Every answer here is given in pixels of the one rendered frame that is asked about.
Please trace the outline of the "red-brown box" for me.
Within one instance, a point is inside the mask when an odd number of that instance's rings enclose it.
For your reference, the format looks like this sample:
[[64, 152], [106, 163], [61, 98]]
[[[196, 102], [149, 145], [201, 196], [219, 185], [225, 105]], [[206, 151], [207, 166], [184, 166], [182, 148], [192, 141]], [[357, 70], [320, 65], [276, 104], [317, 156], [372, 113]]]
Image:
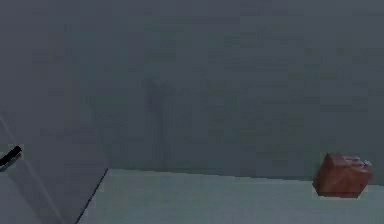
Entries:
[[373, 176], [371, 167], [358, 156], [327, 153], [312, 186], [318, 196], [358, 198]]

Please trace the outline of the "grey room door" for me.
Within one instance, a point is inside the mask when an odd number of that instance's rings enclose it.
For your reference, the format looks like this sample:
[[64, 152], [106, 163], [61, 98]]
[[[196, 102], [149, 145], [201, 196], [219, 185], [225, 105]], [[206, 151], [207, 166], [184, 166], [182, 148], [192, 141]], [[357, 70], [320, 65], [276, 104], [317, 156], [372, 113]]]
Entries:
[[78, 224], [108, 170], [90, 120], [2, 109], [0, 128], [21, 148], [7, 173], [42, 224]]

